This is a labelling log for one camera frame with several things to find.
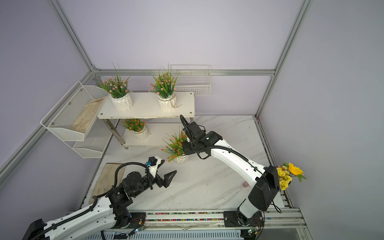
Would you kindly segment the orange flower plant white pot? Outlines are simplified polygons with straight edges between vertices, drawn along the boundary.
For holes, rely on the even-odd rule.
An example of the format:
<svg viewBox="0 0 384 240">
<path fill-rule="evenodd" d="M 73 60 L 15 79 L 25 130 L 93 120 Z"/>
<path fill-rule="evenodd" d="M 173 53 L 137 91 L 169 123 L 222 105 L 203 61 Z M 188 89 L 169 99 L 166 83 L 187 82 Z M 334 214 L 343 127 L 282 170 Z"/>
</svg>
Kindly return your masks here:
<svg viewBox="0 0 384 240">
<path fill-rule="evenodd" d="M 168 162 L 174 162 L 177 164 L 183 164 L 187 161 L 188 156 L 184 150 L 183 144 L 188 143 L 188 137 L 183 130 L 174 135 L 167 135 L 167 139 L 164 142 L 167 146 L 161 151 L 167 153 Z"/>
</svg>

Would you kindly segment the pink flower plant white pot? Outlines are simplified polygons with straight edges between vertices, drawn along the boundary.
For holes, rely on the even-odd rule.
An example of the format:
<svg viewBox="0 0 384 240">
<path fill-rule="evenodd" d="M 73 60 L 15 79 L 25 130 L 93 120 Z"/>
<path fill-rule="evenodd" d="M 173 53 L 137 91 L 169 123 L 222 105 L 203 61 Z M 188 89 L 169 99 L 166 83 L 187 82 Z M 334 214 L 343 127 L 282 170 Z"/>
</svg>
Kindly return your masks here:
<svg viewBox="0 0 384 240">
<path fill-rule="evenodd" d="M 114 68 L 115 75 L 108 79 L 104 77 L 105 80 L 100 83 L 100 87 L 110 94 L 112 103 L 118 111 L 128 111 L 134 105 L 128 88 L 129 78 L 123 80 L 120 69 L 115 66 Z"/>
</svg>

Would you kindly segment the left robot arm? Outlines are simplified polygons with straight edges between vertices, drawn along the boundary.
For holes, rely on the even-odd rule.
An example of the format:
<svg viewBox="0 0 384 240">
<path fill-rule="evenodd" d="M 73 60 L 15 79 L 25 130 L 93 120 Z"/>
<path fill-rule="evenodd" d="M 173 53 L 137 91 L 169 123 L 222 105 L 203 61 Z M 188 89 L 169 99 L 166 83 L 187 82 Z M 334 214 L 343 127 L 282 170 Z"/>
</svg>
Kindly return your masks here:
<svg viewBox="0 0 384 240">
<path fill-rule="evenodd" d="M 86 208 L 56 220 L 44 222 L 42 219 L 30 224 L 24 240 L 80 240 L 96 232 L 112 228 L 126 228 L 137 224 L 127 207 L 137 197 L 150 188 L 150 184 L 167 188 L 177 171 L 165 174 L 141 176 L 131 172 L 120 185 L 104 197 L 94 199 Z"/>
</svg>

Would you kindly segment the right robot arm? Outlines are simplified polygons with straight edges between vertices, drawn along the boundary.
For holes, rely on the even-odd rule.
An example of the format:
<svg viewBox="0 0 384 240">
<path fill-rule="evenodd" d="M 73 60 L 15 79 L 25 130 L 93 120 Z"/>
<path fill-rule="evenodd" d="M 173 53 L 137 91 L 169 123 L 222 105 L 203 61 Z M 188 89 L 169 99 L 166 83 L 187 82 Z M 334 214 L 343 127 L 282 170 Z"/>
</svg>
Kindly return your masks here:
<svg viewBox="0 0 384 240">
<path fill-rule="evenodd" d="M 248 197 L 235 211 L 239 225 L 248 225 L 254 215 L 266 212 L 271 205 L 278 213 L 282 212 L 274 202 L 280 192 L 276 167 L 272 165 L 265 167 L 252 161 L 231 147 L 216 132 L 207 133 L 205 127 L 195 122 L 188 123 L 182 115 L 180 119 L 183 124 L 183 132 L 188 137 L 188 140 L 183 143 L 185 155 L 197 155 L 201 160 L 209 157 L 218 159 L 243 177 L 252 187 Z"/>
</svg>

